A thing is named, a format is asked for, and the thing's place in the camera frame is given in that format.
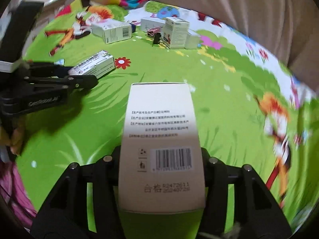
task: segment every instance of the red flower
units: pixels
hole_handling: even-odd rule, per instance
[[[265,50],[259,49],[259,53],[263,59],[268,60],[268,55]]]
[[[130,66],[130,59],[126,57],[119,57],[118,59],[115,59],[115,66],[116,68],[123,68],[125,69],[126,67]]]

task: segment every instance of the cartoon character print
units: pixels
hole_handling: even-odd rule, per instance
[[[287,194],[288,171],[291,167],[291,148],[287,135],[287,124],[289,120],[288,111],[275,98],[272,93],[265,93],[261,101],[255,96],[260,110],[265,115],[264,133],[273,137],[273,153],[276,156],[275,167],[270,174],[266,186],[270,190],[277,176],[280,178],[280,202],[279,206],[284,207],[284,198]],[[275,130],[272,121],[277,124]]]
[[[83,17],[87,14],[87,12],[91,12],[92,14],[84,21]],[[75,18],[76,21],[73,23],[71,28],[44,31],[46,37],[55,34],[64,34],[64,37],[60,40],[60,42],[49,52],[50,56],[54,56],[58,50],[62,49],[65,44],[71,42],[72,40],[81,39],[91,34],[92,23],[113,18],[113,15],[105,7],[89,6],[85,11],[77,13]]]

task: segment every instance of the white medicine box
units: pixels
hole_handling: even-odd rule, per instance
[[[132,26],[129,23],[113,19],[105,19],[92,23],[92,33],[103,38],[106,44],[130,39],[132,37]]]
[[[168,48],[184,48],[189,22],[176,17],[167,17],[162,29],[164,44]]]
[[[114,58],[101,50],[68,71],[69,75],[95,75],[97,79],[115,69]]]
[[[200,42],[200,35],[189,29],[187,32],[187,38],[186,38],[186,43],[185,43],[185,49],[197,49],[197,46]]]
[[[172,214],[205,207],[205,179],[188,84],[131,85],[119,170],[119,206]]]
[[[165,21],[159,18],[145,17],[141,19],[141,31],[147,32],[152,28],[162,28]]]

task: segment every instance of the black clamp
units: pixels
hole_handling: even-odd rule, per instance
[[[95,164],[71,163],[42,204],[31,227],[35,239],[106,238],[125,239],[113,186],[118,185],[120,146],[111,156]],[[290,226],[265,184],[250,165],[233,167],[210,157],[202,148],[206,207],[197,239],[224,233],[228,184],[235,185],[234,222],[240,224],[239,239],[287,239]],[[88,230],[87,183],[93,183],[93,205],[97,233]]]
[[[92,89],[97,85],[94,75],[66,75],[70,68],[50,62],[22,62],[15,72],[0,73],[7,76],[1,84],[2,114],[16,117],[54,107],[65,103],[74,89]]]

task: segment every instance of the green play mat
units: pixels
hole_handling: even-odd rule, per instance
[[[101,16],[101,7],[89,10],[83,20],[93,14]],[[224,23],[212,24],[214,19],[210,17],[200,20],[197,12],[153,1],[132,10],[117,5],[103,7],[109,17],[137,25],[142,17],[162,18],[165,10],[176,11],[201,35],[201,44],[195,50],[152,46],[152,40],[137,27],[129,40],[106,45],[90,34],[66,42],[50,56],[66,34],[46,36],[42,31],[25,59],[74,66],[106,50],[114,56],[117,69],[99,79],[98,86],[91,91],[74,91],[67,104],[28,115],[27,142],[17,164],[35,208],[40,208],[69,163],[94,163],[121,144],[132,83],[186,82],[192,94],[201,146],[228,165],[251,164],[265,183],[280,168],[271,183],[271,192],[278,202],[283,190],[286,193],[283,212],[295,229],[295,216],[311,209],[319,196],[319,156],[315,150],[319,103],[313,92],[264,47]],[[77,14],[85,10],[73,4],[71,12],[57,17],[44,30],[68,30]],[[285,147],[282,156],[278,142],[267,133],[267,128],[285,140],[280,140]],[[230,186],[227,229],[232,226],[233,194],[234,188]],[[94,230],[90,186],[88,197],[89,227]],[[128,239],[195,238],[201,215],[202,211],[176,215],[120,211]]]

